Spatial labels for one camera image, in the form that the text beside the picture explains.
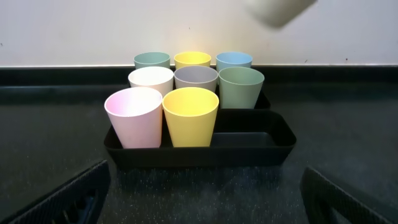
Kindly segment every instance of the black tray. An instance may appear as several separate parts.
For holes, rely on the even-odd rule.
[[[216,93],[216,95],[218,97],[220,97],[220,89],[218,88],[218,85],[216,87],[215,93]],[[269,102],[268,98],[264,94],[263,89],[261,89],[260,94],[259,94],[259,98],[257,99],[256,105],[254,106],[254,109],[255,110],[259,110],[259,109],[263,109],[263,110],[267,109],[268,110],[270,107],[271,107],[271,103]]]
[[[123,149],[113,127],[104,145],[120,169],[135,167],[274,166],[283,163],[296,137],[269,110],[219,110],[210,147],[173,147],[163,117],[160,148]]]

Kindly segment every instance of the pink cup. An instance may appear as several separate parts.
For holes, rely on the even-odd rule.
[[[105,110],[125,149],[159,147],[162,138],[162,94],[148,87],[113,93]]]

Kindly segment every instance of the cup rim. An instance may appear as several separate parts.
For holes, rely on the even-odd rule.
[[[142,84],[142,83],[133,82],[133,81],[131,80],[131,79],[132,79],[132,76],[133,76],[134,74],[138,73],[138,72],[142,72],[142,71],[144,71],[144,70],[154,70],[154,69],[159,69],[159,70],[167,71],[168,73],[170,73],[170,78],[167,79],[167,80],[165,80],[165,81],[159,82],[159,83],[151,83],[151,84]],[[163,84],[163,83],[167,83],[168,81],[170,81],[171,79],[173,79],[173,77],[174,77],[174,72],[173,72],[171,69],[165,68],[165,67],[160,67],[160,66],[151,66],[151,67],[144,67],[144,68],[135,69],[134,71],[132,71],[132,72],[129,74],[129,76],[127,77],[127,79],[129,80],[130,83],[134,83],[134,84],[136,84],[136,85],[140,85],[140,86],[154,86],[154,85],[160,85],[160,84]]]
[[[144,54],[153,54],[153,53],[167,55],[167,56],[168,56],[168,59],[163,60],[163,61],[159,61],[159,62],[156,62],[156,63],[144,63],[144,62],[138,62],[138,61],[136,60],[136,58],[137,58],[138,56],[140,56],[140,55],[144,55]],[[166,62],[166,61],[168,61],[168,60],[170,60],[170,55],[169,55],[168,53],[165,53],[165,52],[145,52],[145,53],[141,53],[141,54],[139,54],[139,55],[136,55],[136,56],[134,57],[134,66],[136,65],[136,63],[142,64],[142,65],[153,65],[153,64],[157,64],[157,63],[163,63],[163,62]]]
[[[182,55],[182,54],[203,54],[203,55],[206,55],[206,56],[208,57],[208,60],[205,60],[205,61],[200,62],[200,63],[206,63],[206,62],[211,61],[211,56],[210,56],[210,54],[206,54],[206,53],[204,53],[204,52],[199,52],[199,51],[180,52],[180,53],[174,55],[174,60],[175,60],[176,62],[178,62],[178,63],[183,63],[183,64],[185,64],[185,65],[196,65],[196,64],[198,64],[198,63],[187,63],[187,62],[182,62],[181,60],[175,59],[177,56]]]
[[[216,99],[217,99],[217,104],[216,104],[216,106],[215,106],[214,108],[212,108],[211,110],[209,110],[208,112],[206,112],[206,113],[203,113],[203,114],[195,114],[195,115],[182,115],[182,114],[174,113],[173,111],[170,111],[167,107],[164,106],[164,99],[166,99],[166,97],[167,97],[169,94],[171,94],[171,93],[173,93],[173,92],[175,92],[175,91],[184,91],[184,90],[189,89],[189,88],[191,88],[191,89],[192,89],[192,88],[195,88],[195,89],[201,89],[201,90],[203,90],[203,91],[209,91],[209,92],[212,93],[212,94],[216,97]],[[216,95],[216,93],[213,93],[212,91],[207,90],[207,89],[205,89],[205,88],[199,88],[199,87],[184,87],[184,88],[179,88],[179,89],[170,91],[168,94],[166,94],[166,95],[163,97],[163,100],[162,100],[163,110],[166,110],[167,112],[169,112],[169,113],[172,114],[172,115],[180,116],[180,117],[184,117],[184,118],[199,117],[199,116],[203,116],[203,115],[209,114],[209,113],[211,113],[212,111],[217,110],[218,105],[220,105],[220,99],[218,98],[218,96]]]
[[[249,63],[249,62],[252,62],[252,61],[253,61],[253,56],[252,56],[252,55],[249,55],[249,54],[247,54],[247,53],[244,53],[244,52],[223,52],[223,53],[220,53],[220,54],[218,54],[218,55],[216,56],[216,60],[218,60],[218,61],[220,61],[220,62],[223,62],[223,63],[230,64],[230,65],[239,65],[239,64],[243,64],[243,63],[225,62],[225,61],[223,61],[223,60],[218,59],[218,56],[220,56],[221,54],[228,54],[228,53],[234,53],[234,54],[238,53],[238,54],[243,54],[243,55],[249,56],[249,57],[250,57],[250,61],[248,61],[248,62],[243,62],[243,63]]]
[[[190,68],[190,67],[201,67],[201,68],[211,69],[211,70],[213,70],[213,71],[216,72],[217,76],[216,76],[216,78],[214,78],[214,79],[212,79],[212,80],[210,80],[210,81],[207,81],[207,82],[188,82],[188,81],[184,81],[184,80],[178,78],[177,76],[175,76],[175,73],[176,73],[177,71],[179,71],[180,69],[184,69],[184,68],[188,69],[188,68]],[[189,83],[189,84],[204,84],[204,83],[211,83],[211,82],[217,80],[218,77],[219,77],[219,75],[218,75],[218,72],[217,72],[216,70],[214,70],[213,68],[210,68],[210,67],[200,66],[200,65],[193,65],[193,66],[182,67],[182,68],[177,69],[177,70],[174,72],[174,78],[175,78],[175,79],[180,80],[181,82]]]
[[[223,70],[234,69],[234,68],[235,68],[235,69],[236,69],[236,68],[243,68],[243,69],[245,69],[245,70],[246,70],[246,69],[254,70],[254,71],[256,71],[257,74],[261,74],[262,80],[261,80],[261,82],[253,83],[253,84],[241,84],[241,83],[230,82],[230,81],[228,81],[228,80],[225,80],[223,77],[221,77],[221,72],[222,72]],[[241,86],[258,85],[258,84],[262,83],[262,82],[265,80],[264,75],[263,75],[261,72],[257,71],[256,69],[253,69],[253,68],[246,68],[246,67],[229,67],[229,68],[224,68],[224,69],[221,69],[221,70],[218,72],[218,76],[219,76],[220,79],[222,79],[222,80],[225,81],[225,82],[228,82],[228,83],[234,84],[234,85],[241,85]]]
[[[138,89],[143,89],[143,88],[144,88],[144,89],[149,89],[150,91],[153,91],[154,93],[159,94],[160,100],[159,100],[159,103],[157,102],[157,103],[155,104],[155,107],[153,107],[153,108],[151,107],[151,108],[148,109],[147,111],[145,111],[145,112],[143,112],[143,113],[140,113],[140,114],[125,115],[125,116],[124,116],[124,115],[117,114],[117,113],[113,113],[113,112],[111,112],[111,111],[107,108],[106,104],[107,104],[108,100],[110,100],[110,99],[112,98],[112,96],[117,95],[117,94],[121,94],[121,92],[123,92],[123,91],[137,91]],[[150,113],[150,112],[156,110],[156,109],[162,104],[162,102],[163,102],[163,96],[162,96],[162,94],[161,94],[159,91],[157,91],[157,90],[155,90],[155,89],[153,89],[153,88],[149,88],[149,87],[134,87],[134,88],[125,88],[125,89],[123,89],[123,90],[119,90],[119,91],[117,91],[116,93],[113,93],[112,95],[110,95],[110,96],[105,100],[104,108],[105,108],[105,111],[106,111],[107,113],[109,113],[109,114],[111,114],[111,115],[113,115],[113,116],[117,116],[117,117],[119,117],[119,118],[132,118],[132,117],[138,117],[138,116],[141,116],[141,115],[144,115],[144,114],[147,114],[147,113]]]

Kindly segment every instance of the teal cup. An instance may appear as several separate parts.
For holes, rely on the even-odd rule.
[[[264,76],[261,72],[245,67],[229,67],[220,71],[221,109],[254,109]]]
[[[229,67],[250,68],[253,58],[242,52],[224,52],[216,57],[217,72]]]
[[[144,67],[165,67],[170,68],[170,56],[162,52],[148,52],[134,57],[136,69]]]

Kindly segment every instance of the blurry white object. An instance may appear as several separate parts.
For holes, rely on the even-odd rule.
[[[262,22],[282,27],[317,0],[246,0],[249,10]]]

